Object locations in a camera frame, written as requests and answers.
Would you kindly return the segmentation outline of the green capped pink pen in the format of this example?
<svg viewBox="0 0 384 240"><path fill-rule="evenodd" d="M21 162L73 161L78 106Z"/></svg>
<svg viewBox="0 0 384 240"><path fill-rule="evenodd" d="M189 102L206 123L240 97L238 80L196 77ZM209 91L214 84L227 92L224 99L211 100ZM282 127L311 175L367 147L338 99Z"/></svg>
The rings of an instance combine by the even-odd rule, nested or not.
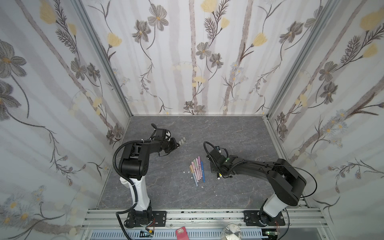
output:
<svg viewBox="0 0 384 240"><path fill-rule="evenodd" d="M195 172L195 176L196 176L197 182L199 182L199 174L198 174L196 159L193 160L193 168L194 168L194 172Z"/></svg>

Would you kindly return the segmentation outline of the purple capped pink pen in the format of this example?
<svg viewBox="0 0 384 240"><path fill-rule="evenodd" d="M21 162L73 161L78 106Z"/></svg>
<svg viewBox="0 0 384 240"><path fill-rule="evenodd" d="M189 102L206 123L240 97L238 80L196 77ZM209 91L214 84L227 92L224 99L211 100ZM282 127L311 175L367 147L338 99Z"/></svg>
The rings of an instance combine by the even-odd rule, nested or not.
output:
<svg viewBox="0 0 384 240"><path fill-rule="evenodd" d="M202 165L201 165L201 159L200 159L200 156L198 156L197 158L197 163L198 163L198 167L199 167L199 175L200 175L200 179L202 180L203 179L203 174L202 174Z"/></svg>

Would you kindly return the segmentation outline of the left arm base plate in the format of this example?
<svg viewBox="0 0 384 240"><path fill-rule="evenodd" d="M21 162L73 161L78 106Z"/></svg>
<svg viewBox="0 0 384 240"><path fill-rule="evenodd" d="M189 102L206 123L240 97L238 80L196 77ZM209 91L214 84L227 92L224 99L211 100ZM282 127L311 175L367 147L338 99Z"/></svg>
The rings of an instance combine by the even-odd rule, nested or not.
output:
<svg viewBox="0 0 384 240"><path fill-rule="evenodd" d="M167 220L166 211L136 211L132 210L128 213L124 222L126 228L134 227L165 227Z"/></svg>

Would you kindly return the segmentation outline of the aluminium front rail frame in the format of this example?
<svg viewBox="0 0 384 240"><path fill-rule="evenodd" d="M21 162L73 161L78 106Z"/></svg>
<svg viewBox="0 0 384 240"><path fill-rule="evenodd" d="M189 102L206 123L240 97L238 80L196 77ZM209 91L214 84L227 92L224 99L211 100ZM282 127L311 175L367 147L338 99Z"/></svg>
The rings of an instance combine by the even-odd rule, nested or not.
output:
<svg viewBox="0 0 384 240"><path fill-rule="evenodd" d="M122 231L116 210L89 210L81 226L83 240L175 240L176 231L185 228L191 240L222 240L233 224L243 240L333 240L329 225L319 209L293 208L282 212L269 227L248 224L244 209L168 209L165 217L155 218L150 235L143 227Z"/></svg>

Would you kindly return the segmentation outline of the pink object at front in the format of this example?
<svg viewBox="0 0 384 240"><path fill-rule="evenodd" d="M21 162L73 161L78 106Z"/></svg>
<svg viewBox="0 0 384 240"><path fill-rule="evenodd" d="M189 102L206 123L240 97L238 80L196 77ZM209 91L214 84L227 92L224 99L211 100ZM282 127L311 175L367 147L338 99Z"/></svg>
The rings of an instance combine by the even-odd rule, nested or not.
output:
<svg viewBox="0 0 384 240"><path fill-rule="evenodd" d="M189 240L188 232L185 227L181 227L175 231L177 240Z"/></svg>

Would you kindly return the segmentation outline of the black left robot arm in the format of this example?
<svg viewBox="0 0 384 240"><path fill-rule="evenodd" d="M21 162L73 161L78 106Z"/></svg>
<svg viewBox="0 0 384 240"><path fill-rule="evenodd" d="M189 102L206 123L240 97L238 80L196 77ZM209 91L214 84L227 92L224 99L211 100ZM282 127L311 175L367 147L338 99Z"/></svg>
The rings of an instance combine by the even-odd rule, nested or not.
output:
<svg viewBox="0 0 384 240"><path fill-rule="evenodd" d="M121 183L130 189L133 205L125 211L116 213L123 229L155 225L151 200L147 193L146 174L149 170L150 155L164 152L169 155L180 144L167 129L154 128L146 140L133 140L123 143L113 155L113 168L120 176Z"/></svg>

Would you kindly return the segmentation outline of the shiny metal round object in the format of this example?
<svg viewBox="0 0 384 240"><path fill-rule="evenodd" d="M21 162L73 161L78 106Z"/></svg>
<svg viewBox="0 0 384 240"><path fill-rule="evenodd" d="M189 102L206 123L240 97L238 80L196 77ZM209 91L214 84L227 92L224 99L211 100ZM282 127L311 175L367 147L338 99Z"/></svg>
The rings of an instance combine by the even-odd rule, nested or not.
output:
<svg viewBox="0 0 384 240"><path fill-rule="evenodd" d="M236 224L228 224L221 233L221 240L242 240L241 228Z"/></svg>

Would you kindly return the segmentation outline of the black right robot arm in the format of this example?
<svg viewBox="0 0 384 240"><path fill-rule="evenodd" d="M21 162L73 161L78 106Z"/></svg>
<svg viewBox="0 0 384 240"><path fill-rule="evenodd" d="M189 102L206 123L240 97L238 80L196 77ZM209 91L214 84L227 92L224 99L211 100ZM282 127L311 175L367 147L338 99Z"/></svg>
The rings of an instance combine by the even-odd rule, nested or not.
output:
<svg viewBox="0 0 384 240"><path fill-rule="evenodd" d="M315 177L304 169L292 166L284 159L277 159L275 162L251 161L230 155L227 149L214 146L208 141L203 143L203 147L210 161L212 173L217 173L225 179L245 175L264 180L272 186L274 193L264 201L259 210L244 211L244 222L247 226L262 228L285 226L282 211L287 207L296 207L301 198L310 197L318 188L318 184L315 183L313 192L304 196L307 181L298 171L307 173L312 179Z"/></svg>

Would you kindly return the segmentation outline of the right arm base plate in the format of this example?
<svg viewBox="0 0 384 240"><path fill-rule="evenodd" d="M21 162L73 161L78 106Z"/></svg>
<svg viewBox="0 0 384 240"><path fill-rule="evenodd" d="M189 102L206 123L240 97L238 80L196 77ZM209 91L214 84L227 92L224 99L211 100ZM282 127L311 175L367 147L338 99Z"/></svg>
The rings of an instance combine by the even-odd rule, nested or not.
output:
<svg viewBox="0 0 384 240"><path fill-rule="evenodd" d="M243 211L244 222L248 227L276 227L285 226L286 222L282 212L279 212L276 217L271 217L263 211Z"/></svg>

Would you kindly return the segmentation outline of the light pink capped pen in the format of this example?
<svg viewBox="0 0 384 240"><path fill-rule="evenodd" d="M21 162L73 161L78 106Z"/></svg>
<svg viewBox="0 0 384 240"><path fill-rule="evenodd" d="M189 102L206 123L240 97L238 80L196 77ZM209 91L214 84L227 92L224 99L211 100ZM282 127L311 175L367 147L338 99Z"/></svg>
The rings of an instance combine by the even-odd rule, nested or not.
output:
<svg viewBox="0 0 384 240"><path fill-rule="evenodd" d="M193 172L193 175L194 175L194 179L195 179L196 185L198 185L198 177L196 175L195 164L194 164L194 162L191 162L191 164L192 164L192 172Z"/></svg>

